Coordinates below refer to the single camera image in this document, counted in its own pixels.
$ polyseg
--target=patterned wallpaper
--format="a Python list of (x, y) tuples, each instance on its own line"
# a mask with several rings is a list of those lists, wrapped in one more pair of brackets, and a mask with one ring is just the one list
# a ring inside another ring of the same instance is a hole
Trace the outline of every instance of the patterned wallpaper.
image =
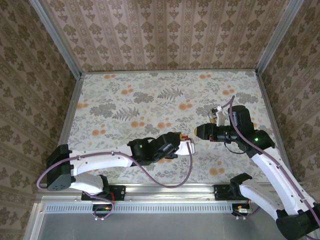
[(28, 1), (0, 1), (0, 239), (22, 239), (75, 79)]
[(42, 0), (82, 72), (254, 69), (289, 0)]
[(320, 201), (320, 1), (305, 0), (262, 75), (295, 176)]
[[(83, 79), (68, 140), (71, 149), (105, 149), (134, 139), (181, 132), (195, 142), (189, 183), (229, 182), (244, 172), (258, 182), (268, 181), (245, 154), (230, 153), (221, 142), (194, 135), (197, 126), (209, 122), (210, 109), (235, 95), (235, 104), (250, 110), (254, 126), (274, 138), (253, 71), (89, 74)], [(240, 152), (233, 145), (229, 147)], [(146, 169), (161, 183), (180, 183), (188, 166), (189, 157), (180, 156), (162, 159)], [(152, 183), (138, 167), (110, 167), (92, 174), (103, 174), (110, 183)]]

